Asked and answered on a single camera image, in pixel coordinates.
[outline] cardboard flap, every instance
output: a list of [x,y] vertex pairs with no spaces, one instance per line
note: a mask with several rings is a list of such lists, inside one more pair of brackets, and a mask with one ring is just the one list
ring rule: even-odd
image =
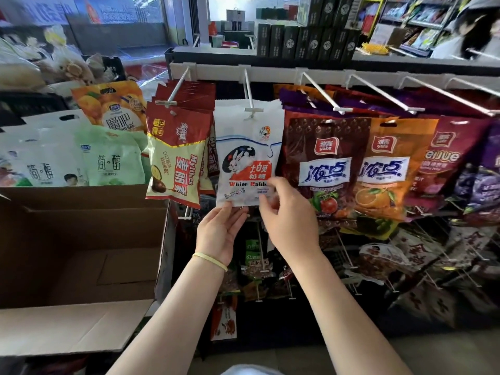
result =
[[0,310],[0,357],[120,351],[153,300]]
[[146,200],[147,184],[94,187],[3,187],[0,194],[33,210],[166,208]]

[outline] white rabbit candy bag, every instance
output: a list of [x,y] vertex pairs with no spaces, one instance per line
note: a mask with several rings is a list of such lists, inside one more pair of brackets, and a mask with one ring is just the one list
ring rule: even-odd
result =
[[263,113],[245,112],[248,100],[239,105],[216,107],[216,147],[219,163],[217,205],[259,205],[267,195],[267,180],[274,176],[281,150],[284,110],[279,100],[255,101]]

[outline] floor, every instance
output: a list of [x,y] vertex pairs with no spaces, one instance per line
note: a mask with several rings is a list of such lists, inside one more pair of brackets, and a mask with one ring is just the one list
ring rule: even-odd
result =
[[[415,375],[494,375],[500,373],[500,329],[436,334],[391,340]],[[220,375],[232,365],[256,364],[285,375],[331,375],[326,347],[295,347],[195,359],[188,375]]]

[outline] woman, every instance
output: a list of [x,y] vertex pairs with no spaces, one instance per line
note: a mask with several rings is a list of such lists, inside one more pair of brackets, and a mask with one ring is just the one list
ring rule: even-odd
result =
[[451,59],[458,56],[467,60],[496,61],[468,49],[500,57],[499,19],[500,0],[472,0],[454,22],[453,33],[459,36],[437,46],[431,58]]
[[[282,177],[268,180],[278,198],[260,196],[269,236],[290,265],[316,316],[338,375],[407,375],[411,371],[342,284],[318,243],[309,201]],[[185,375],[205,320],[233,257],[236,234],[248,208],[226,202],[198,226],[196,253],[158,311],[109,370],[108,375]],[[279,372],[235,366],[224,375]]]

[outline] black hair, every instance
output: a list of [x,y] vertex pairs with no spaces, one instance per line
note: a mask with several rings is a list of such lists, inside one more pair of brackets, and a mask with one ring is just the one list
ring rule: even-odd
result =
[[471,25],[474,21],[483,16],[476,22],[475,26],[469,31],[462,41],[460,56],[464,59],[474,59],[477,55],[468,51],[469,48],[481,51],[491,41],[491,27],[499,17],[499,8],[484,8],[466,11],[459,18],[459,25]]
[[78,176],[76,176],[74,173],[67,173],[66,175],[64,175],[65,182],[73,178],[78,179]]

